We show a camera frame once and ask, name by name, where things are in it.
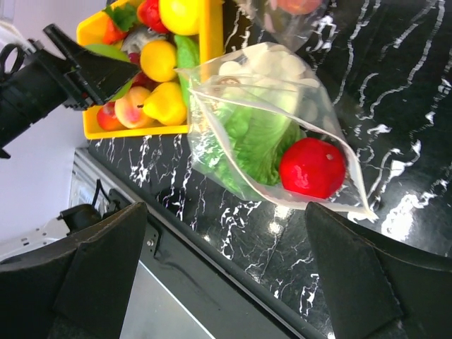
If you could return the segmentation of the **red fake tomato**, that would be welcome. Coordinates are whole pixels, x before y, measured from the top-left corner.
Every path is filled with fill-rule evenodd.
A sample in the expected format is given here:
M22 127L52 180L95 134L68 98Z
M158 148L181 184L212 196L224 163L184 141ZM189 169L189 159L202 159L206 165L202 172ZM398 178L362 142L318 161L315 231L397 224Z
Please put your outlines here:
M306 137L283 154L279 175L284 189L327 199L343 185L346 170L345 156L338 148Z

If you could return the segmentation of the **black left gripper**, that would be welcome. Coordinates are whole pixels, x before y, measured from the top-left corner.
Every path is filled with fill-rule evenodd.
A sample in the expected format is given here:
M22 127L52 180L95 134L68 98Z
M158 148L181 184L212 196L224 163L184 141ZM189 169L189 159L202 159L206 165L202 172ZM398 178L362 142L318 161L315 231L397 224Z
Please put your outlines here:
M1 158L4 147L58 106L83 111L104 105L138 74L128 61L96 54L80 46L57 25L43 29L63 54L59 58L33 41L26 53L17 43L1 50Z

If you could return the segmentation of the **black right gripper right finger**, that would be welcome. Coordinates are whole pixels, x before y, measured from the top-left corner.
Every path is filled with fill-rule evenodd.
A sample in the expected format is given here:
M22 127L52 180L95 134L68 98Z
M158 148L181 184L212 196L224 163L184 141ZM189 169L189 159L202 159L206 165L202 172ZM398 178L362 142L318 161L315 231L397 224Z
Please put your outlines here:
M450 338L451 259L317 204L306 227L337 338Z

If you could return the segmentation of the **green fake apple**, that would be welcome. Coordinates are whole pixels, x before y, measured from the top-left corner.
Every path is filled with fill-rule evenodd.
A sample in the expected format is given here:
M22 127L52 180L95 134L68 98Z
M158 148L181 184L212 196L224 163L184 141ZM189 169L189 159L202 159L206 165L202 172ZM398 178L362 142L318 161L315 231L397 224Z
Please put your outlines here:
M86 49L88 49L91 52L94 52L96 54L102 55L104 57L110 57L112 59L125 61L131 63L129 56L121 51L120 49L116 48L113 45L109 44L88 44L85 46ZM114 102L121 97L125 96L129 89L132 86L133 81L129 81L126 85L124 85L121 90L110 100L110 102Z

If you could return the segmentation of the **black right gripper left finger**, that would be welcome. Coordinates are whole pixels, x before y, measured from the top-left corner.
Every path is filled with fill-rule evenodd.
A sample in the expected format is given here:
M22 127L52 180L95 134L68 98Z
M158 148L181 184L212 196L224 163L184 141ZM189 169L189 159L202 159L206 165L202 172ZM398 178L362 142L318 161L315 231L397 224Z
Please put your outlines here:
M118 338L141 255L147 208L133 203L1 262L2 338Z

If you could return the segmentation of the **clear zip top bag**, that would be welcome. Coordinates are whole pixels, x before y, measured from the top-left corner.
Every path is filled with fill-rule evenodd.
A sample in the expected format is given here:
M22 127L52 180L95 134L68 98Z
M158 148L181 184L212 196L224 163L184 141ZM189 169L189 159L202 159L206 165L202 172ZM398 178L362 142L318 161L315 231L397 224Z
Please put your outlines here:
M178 73L195 170L246 201L376 218L325 87L287 47L262 42Z

